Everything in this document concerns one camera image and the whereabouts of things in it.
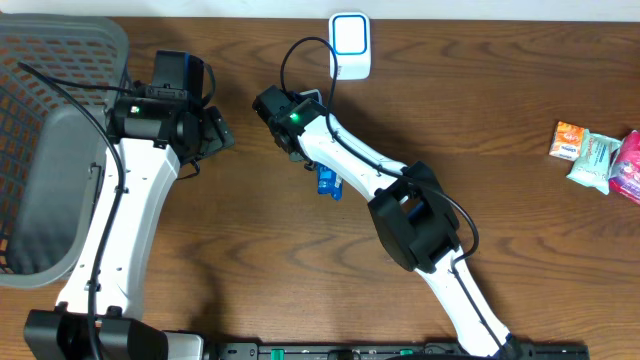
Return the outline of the blue snack wrapper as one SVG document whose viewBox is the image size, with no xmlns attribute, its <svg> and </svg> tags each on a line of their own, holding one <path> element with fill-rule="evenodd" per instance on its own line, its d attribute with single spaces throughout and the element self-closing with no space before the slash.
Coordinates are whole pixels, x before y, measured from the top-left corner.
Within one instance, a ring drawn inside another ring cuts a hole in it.
<svg viewBox="0 0 640 360">
<path fill-rule="evenodd" d="M 329 167 L 318 164 L 317 173 L 317 193 L 319 195 L 329 195 L 335 201 L 342 198 L 343 179 Z"/>
</svg>

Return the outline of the orange Kleenex tissue pack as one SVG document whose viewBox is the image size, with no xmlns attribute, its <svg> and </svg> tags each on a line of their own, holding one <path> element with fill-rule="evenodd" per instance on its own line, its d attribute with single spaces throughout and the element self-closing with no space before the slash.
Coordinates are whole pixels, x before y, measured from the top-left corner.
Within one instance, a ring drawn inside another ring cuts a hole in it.
<svg viewBox="0 0 640 360">
<path fill-rule="evenodd" d="M 580 156 L 586 134 L 586 128 L 559 121 L 552 137 L 549 155 L 575 161 Z"/>
</svg>

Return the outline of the teal wet wipes pack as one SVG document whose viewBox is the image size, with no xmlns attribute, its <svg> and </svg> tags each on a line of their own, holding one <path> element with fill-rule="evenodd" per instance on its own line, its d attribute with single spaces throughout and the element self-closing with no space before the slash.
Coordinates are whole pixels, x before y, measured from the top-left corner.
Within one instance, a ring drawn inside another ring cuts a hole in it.
<svg viewBox="0 0 640 360">
<path fill-rule="evenodd" d="M 621 144 L 621 140 L 602 134 L 592 134 L 587 130 L 580 155 L 574 161 L 567 178 L 608 195 L 612 157 Z"/>
</svg>

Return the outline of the purple Carefree pad pack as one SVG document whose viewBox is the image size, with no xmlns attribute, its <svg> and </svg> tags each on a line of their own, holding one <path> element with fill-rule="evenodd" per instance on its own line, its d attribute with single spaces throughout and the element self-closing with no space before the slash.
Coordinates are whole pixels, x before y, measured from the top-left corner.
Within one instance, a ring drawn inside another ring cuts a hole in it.
<svg viewBox="0 0 640 360">
<path fill-rule="evenodd" d="M 639 203 L 639 132 L 631 131 L 616 152 L 609 175 L 610 189 Z"/>
</svg>

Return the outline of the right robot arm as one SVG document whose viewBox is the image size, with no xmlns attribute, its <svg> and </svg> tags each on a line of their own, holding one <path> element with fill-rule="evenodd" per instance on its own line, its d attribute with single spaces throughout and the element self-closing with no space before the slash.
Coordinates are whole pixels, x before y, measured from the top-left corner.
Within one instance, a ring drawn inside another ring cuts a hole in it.
<svg viewBox="0 0 640 360">
<path fill-rule="evenodd" d="M 466 263 L 469 254 L 457 231 L 469 215 L 425 164 L 406 166 L 378 153 L 312 98 L 259 96 L 253 108 L 285 152 L 328 167 L 366 199 L 382 246 L 429 285 L 466 353 L 519 357 L 511 332 L 493 313 Z"/>
</svg>

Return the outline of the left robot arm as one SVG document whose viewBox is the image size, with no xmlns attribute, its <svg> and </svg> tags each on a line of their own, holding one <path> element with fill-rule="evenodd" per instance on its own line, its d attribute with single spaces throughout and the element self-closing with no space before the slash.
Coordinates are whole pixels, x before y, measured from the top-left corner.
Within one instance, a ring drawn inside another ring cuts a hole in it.
<svg viewBox="0 0 640 360">
<path fill-rule="evenodd" d="M 82 251 L 54 309 L 29 313 L 24 339 L 37 359 L 212 359 L 198 333 L 143 323 L 156 228 L 180 168 L 233 145 L 214 106 L 124 97 L 111 114 L 112 150 Z"/>
</svg>

